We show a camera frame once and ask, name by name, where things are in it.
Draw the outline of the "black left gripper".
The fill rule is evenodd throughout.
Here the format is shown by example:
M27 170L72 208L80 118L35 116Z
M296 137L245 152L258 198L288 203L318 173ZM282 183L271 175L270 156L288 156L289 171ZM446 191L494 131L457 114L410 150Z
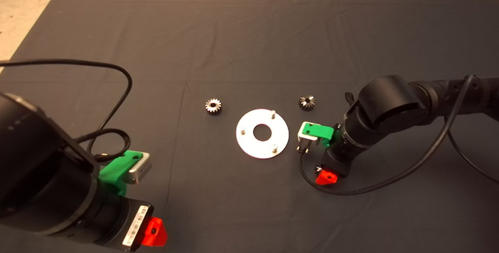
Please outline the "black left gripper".
M90 220L91 243L126 253L135 253L142 245L163 247L168 234L164 222L152 217L153 213L150 202L104 193Z

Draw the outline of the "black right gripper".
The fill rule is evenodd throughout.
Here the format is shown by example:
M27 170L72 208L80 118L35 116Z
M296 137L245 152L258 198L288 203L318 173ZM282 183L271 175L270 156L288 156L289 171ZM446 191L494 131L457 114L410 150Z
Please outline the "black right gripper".
M322 168L317 173L315 183L320 186L335 184L339 178L347 178L350 175L354 156L352 150L347 148L328 147L319 161Z

